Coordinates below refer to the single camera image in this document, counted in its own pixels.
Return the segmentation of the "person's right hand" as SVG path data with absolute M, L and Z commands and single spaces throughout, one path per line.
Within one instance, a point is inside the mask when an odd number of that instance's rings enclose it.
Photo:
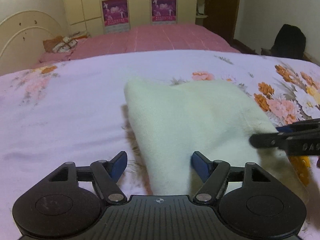
M 318 160 L 317 160 L 317 167 L 320 168 L 320 156 L 318 156 Z

